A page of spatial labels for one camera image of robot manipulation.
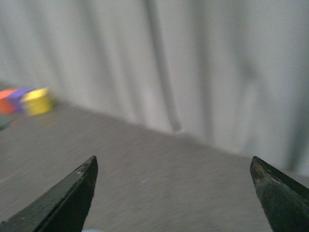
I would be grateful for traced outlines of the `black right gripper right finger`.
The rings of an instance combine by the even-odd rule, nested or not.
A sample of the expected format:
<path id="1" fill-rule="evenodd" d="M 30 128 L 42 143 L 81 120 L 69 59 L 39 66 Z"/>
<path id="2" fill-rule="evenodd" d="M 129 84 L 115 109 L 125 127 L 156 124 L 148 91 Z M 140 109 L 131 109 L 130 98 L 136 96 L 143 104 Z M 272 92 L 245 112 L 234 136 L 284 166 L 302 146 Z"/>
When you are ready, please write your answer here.
<path id="1" fill-rule="evenodd" d="M 250 174 L 256 195 L 274 232 L 309 230 L 309 189 L 257 156 Z"/>

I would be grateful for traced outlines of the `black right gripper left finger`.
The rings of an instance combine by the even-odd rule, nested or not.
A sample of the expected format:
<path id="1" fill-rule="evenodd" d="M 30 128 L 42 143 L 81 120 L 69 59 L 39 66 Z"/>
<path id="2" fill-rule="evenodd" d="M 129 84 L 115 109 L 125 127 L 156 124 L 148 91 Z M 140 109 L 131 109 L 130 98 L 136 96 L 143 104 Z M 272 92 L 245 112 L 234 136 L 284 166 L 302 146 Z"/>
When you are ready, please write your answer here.
<path id="1" fill-rule="evenodd" d="M 98 163 L 92 156 L 33 203 L 0 224 L 2 232 L 80 232 L 94 197 Z"/>

